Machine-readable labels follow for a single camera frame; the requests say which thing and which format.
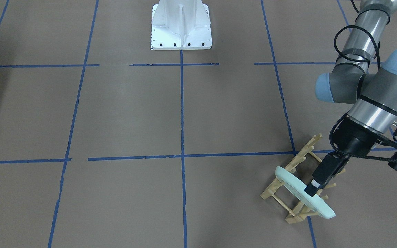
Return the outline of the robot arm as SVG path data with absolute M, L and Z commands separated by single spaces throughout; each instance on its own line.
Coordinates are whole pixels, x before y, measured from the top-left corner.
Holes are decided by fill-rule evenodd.
M 397 0 L 362 0 L 351 33 L 330 73 L 320 75 L 319 100 L 351 104 L 333 126 L 328 153 L 305 188 L 309 196 L 326 187 L 351 157 L 387 161 L 397 171 L 397 49 L 383 63 L 380 39 Z

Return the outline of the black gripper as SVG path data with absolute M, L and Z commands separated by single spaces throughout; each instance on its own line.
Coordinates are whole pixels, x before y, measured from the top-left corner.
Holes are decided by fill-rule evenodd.
M 329 134 L 331 146 L 336 147 L 326 154 L 312 173 L 312 180 L 304 191 L 313 197 L 318 190 L 324 189 L 343 170 L 350 157 L 379 160 L 380 157 L 368 156 L 376 140 L 376 133 L 347 117 L 341 117 Z

